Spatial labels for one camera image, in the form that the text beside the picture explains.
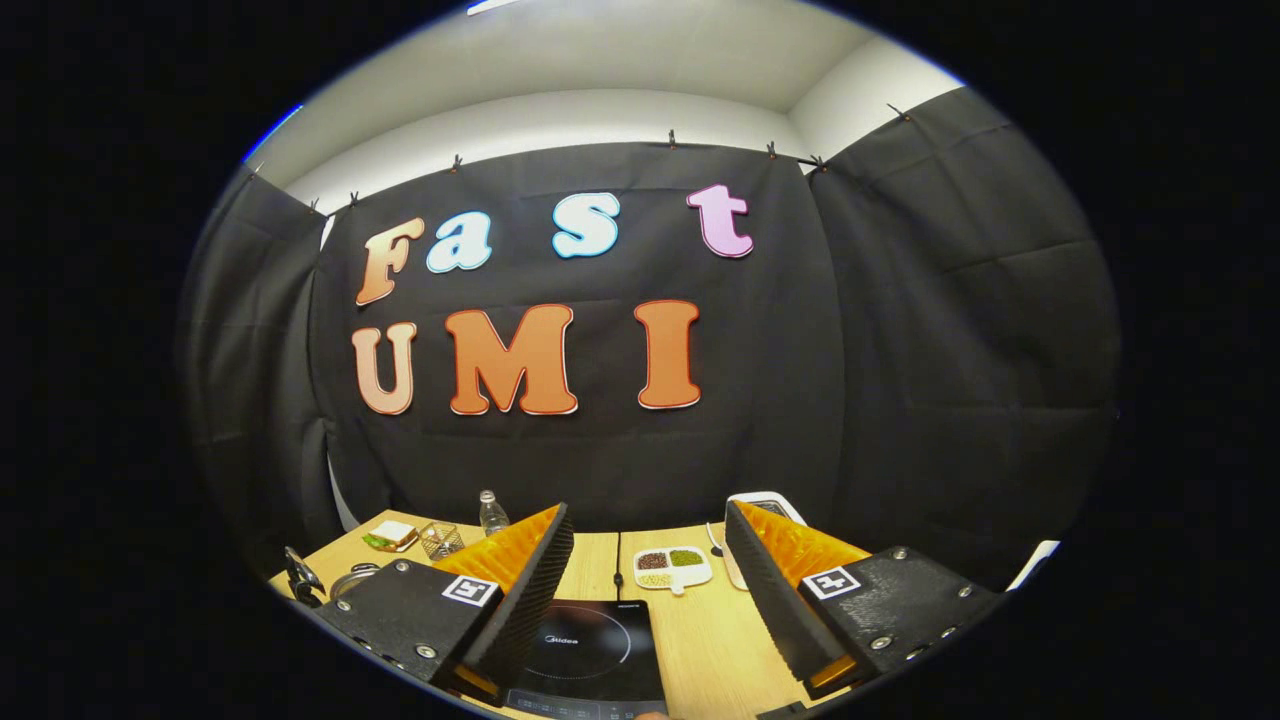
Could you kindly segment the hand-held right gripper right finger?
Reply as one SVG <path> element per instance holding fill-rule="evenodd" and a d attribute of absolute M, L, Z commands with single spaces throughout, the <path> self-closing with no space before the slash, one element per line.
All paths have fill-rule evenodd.
<path fill-rule="evenodd" d="M 726 505 L 724 539 L 774 647 L 814 701 L 916 664 L 998 598 L 920 551 L 870 553 L 740 500 Z"/>

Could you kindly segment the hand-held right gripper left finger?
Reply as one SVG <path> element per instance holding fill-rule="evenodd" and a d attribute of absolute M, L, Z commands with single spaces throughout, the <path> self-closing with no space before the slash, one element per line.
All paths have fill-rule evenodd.
<path fill-rule="evenodd" d="M 570 507 L 557 503 L 439 562 L 396 559 L 312 614 L 419 682 L 503 701 L 572 550 Z"/>

